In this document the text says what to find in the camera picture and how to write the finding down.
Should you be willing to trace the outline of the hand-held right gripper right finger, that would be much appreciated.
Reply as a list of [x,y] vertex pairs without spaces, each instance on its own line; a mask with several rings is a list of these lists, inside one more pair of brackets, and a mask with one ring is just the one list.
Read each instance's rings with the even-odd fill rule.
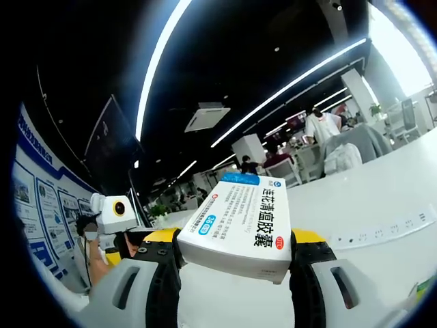
[[295,327],[396,327],[406,316],[385,306],[374,282],[315,232],[293,230],[291,254]]

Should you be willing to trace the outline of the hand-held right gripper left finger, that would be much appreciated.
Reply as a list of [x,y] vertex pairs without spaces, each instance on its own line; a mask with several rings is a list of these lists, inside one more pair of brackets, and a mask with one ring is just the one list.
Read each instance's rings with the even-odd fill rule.
[[134,258],[123,259],[93,289],[88,327],[177,327],[185,264],[179,228],[134,232]]

